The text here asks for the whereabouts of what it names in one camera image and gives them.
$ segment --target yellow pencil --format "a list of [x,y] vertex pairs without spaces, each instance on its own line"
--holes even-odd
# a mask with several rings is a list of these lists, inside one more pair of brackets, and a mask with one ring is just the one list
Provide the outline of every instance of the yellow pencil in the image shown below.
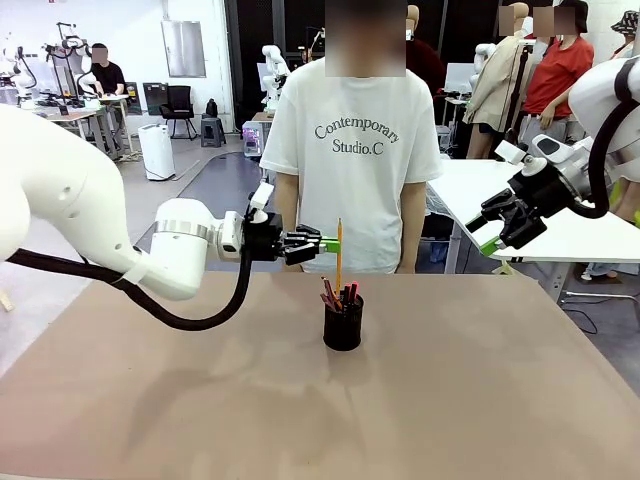
[[336,295],[340,299],[340,291],[342,290],[342,218],[338,219],[338,243],[340,244],[340,252],[336,268]]

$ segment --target black office chair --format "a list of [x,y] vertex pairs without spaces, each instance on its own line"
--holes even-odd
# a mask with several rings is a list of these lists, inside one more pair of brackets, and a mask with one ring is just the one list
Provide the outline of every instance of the black office chair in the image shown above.
[[187,126],[187,134],[189,140],[198,138],[198,132],[191,123],[191,119],[195,117],[193,113],[193,104],[191,103],[191,87],[186,85],[170,85],[167,88],[167,101],[164,105],[160,105],[160,114],[166,120],[165,124],[169,124],[169,120],[173,120],[173,135],[176,136],[176,123],[178,120],[184,120]]

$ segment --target robotic arm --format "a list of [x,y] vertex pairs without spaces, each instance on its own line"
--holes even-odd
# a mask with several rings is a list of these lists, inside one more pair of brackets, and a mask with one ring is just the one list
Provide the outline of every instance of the robotic arm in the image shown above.
[[469,83],[471,83],[471,88],[475,90],[476,84],[478,83],[478,79],[480,78],[480,73],[484,68],[485,63],[491,58],[496,51],[495,43],[481,43],[476,47],[476,56],[473,59],[473,69],[475,70],[475,74],[471,76]]
[[262,53],[267,59],[267,70],[269,71],[269,75],[262,79],[267,87],[267,97],[262,103],[266,103],[265,111],[267,113],[274,114],[278,108],[282,87],[284,87],[287,77],[291,75],[291,70],[282,58],[280,49],[275,45],[264,46]]
[[639,59],[597,65],[572,88],[571,109],[590,138],[569,147],[539,135],[533,143],[540,157],[528,154],[526,145],[498,147],[498,155],[524,167],[509,181],[511,189],[482,204],[480,216],[467,225],[475,232],[489,221],[504,222],[499,239],[483,247],[485,254],[522,248],[546,231],[543,218],[565,208],[586,218],[603,217],[609,185],[621,177],[640,182]]
[[19,102],[23,102],[31,98],[31,89],[33,89],[38,81],[31,72],[29,65],[25,59],[23,48],[14,46],[11,42],[2,49],[3,64],[10,71],[11,81],[18,89]]
[[[280,216],[264,212],[273,191],[268,184],[253,195],[244,216],[227,212],[222,220],[196,200],[169,200],[158,210],[150,253],[140,251],[126,228],[122,177],[104,154],[45,119],[5,105],[0,131],[8,133],[0,158],[0,261],[107,282],[173,328],[205,330],[231,318],[244,300],[253,260],[284,257],[294,265],[339,251],[337,240],[309,227],[282,235]],[[38,142],[30,138],[34,131]],[[31,215],[49,221],[96,265],[20,250]],[[200,288],[209,260],[241,264],[231,302],[209,319],[178,318],[138,287],[187,300]]]
[[97,97],[98,92],[95,89],[97,79],[95,75],[91,73],[91,47],[83,43],[83,45],[76,48],[76,53],[82,57],[82,71],[84,72],[74,76],[76,86],[80,87],[85,95]]

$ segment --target pen holder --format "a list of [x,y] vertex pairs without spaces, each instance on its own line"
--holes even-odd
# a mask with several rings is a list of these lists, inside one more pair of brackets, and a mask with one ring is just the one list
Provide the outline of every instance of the pen holder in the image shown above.
[[334,312],[325,305],[324,309],[324,343],[338,352],[349,352],[360,345],[362,331],[362,309],[364,300],[360,295],[356,302],[346,311]]

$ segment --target black t-shirt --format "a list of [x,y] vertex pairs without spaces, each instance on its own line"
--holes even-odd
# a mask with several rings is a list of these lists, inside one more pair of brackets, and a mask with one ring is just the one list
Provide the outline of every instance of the black t-shirt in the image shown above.
[[118,84],[124,85],[124,75],[122,70],[113,62],[109,62],[109,65],[103,67],[99,63],[94,63],[91,66],[91,73],[96,77],[96,80],[102,85],[104,93],[116,93]]

